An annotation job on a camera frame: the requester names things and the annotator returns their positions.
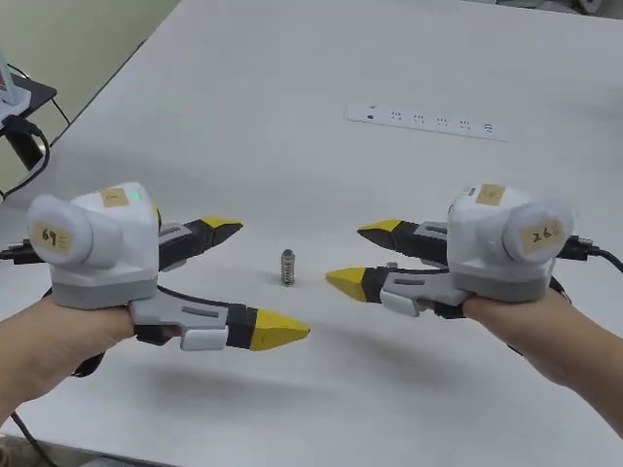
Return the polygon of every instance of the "small metal spring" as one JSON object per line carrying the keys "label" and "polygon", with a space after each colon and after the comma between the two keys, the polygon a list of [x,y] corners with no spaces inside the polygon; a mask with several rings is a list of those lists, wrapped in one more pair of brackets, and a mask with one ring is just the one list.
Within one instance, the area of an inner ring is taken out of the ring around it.
{"label": "small metal spring", "polygon": [[281,284],[286,287],[294,284],[294,252],[290,249],[281,253]]}

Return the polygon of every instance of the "white table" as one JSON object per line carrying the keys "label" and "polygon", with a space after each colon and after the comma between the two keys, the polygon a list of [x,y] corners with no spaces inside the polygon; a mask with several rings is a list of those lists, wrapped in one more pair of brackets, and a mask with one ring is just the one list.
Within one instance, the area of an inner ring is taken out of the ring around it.
{"label": "white table", "polygon": [[[623,253],[621,23],[409,3],[182,2],[55,145],[45,176],[0,208],[2,241],[21,239],[35,193],[134,179],[166,220],[240,217],[240,233],[162,283],[311,324],[306,341],[266,353],[126,342],[93,377],[20,409],[37,437],[185,467],[620,464],[623,444],[590,408],[477,324],[410,320],[323,281],[348,265],[415,265],[355,228],[442,220],[479,180],[569,198],[577,231]],[[512,141],[346,122],[359,98],[466,111]],[[292,289],[276,281],[284,248],[297,254]],[[557,275],[623,332],[613,268],[560,263]],[[46,286],[43,266],[3,265],[2,312]]]}

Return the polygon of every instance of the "yellow fingertip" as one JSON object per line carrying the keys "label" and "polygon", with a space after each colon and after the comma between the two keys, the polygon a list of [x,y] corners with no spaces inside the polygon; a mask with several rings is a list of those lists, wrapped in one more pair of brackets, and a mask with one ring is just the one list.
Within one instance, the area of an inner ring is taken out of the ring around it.
{"label": "yellow fingertip", "polygon": [[363,226],[357,229],[359,232],[361,231],[385,231],[392,232],[398,224],[402,221],[400,219],[387,219],[386,221],[377,222],[375,224],[370,224],[369,226]]}
{"label": "yellow fingertip", "polygon": [[258,309],[255,329],[249,350],[259,351],[286,345],[304,339],[310,333],[306,323],[275,313],[268,309]]}
{"label": "yellow fingertip", "polygon": [[325,274],[325,278],[327,282],[352,299],[367,302],[366,294],[363,292],[361,284],[365,271],[365,268],[332,270]]}
{"label": "yellow fingertip", "polygon": [[242,224],[241,221],[236,219],[222,219],[216,216],[206,216],[202,217],[202,221],[205,224],[208,224],[212,229],[218,229],[221,226],[231,225],[231,224]]}

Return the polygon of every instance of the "electrical outlet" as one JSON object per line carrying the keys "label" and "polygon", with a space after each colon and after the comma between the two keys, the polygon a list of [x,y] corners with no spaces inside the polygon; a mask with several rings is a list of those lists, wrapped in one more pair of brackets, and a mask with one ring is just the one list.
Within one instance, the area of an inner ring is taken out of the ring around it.
{"label": "electrical outlet", "polygon": [[346,118],[352,122],[366,122],[421,131],[457,134],[470,138],[508,141],[506,133],[502,131],[500,126],[491,122],[483,123],[465,117],[428,116],[414,109],[390,107],[365,101],[356,101],[350,104],[347,108]]}

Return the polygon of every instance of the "black stand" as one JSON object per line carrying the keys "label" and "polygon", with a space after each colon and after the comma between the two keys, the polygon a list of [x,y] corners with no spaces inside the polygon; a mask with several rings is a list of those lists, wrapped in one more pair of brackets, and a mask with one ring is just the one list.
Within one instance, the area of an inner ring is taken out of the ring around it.
{"label": "black stand", "polygon": [[[50,102],[56,96],[56,90],[48,86],[37,83],[36,81],[27,80],[18,75],[13,75],[16,86],[29,90],[31,92],[30,106],[21,113],[22,117],[28,117],[41,108],[44,104]],[[0,128],[0,137],[6,136],[7,140],[13,147],[21,162],[26,166],[28,171],[43,158],[43,153],[39,149],[37,142],[30,136],[7,131],[6,128]]]}

